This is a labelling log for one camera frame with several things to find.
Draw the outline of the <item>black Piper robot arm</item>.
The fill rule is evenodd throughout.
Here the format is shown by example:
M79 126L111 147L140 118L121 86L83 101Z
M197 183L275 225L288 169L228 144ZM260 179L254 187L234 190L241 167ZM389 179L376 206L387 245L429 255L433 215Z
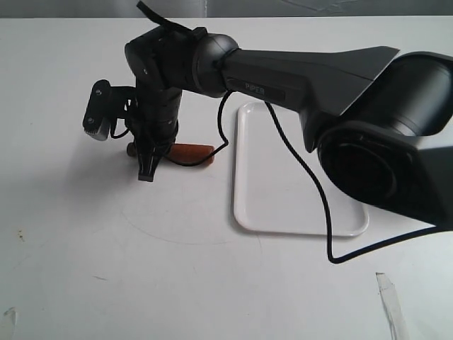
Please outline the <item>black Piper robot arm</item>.
M235 91L296 112L304 146L363 203L452 228L452 58L393 47L243 50L227 35L155 28L125 46L138 84L220 97Z

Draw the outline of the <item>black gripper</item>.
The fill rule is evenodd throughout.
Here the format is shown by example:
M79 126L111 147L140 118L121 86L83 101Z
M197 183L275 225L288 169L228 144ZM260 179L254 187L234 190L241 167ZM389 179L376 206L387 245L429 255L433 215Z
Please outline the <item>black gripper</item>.
M139 164L138 180L153 182L162 153L176 140L182 91L136 88L134 139Z

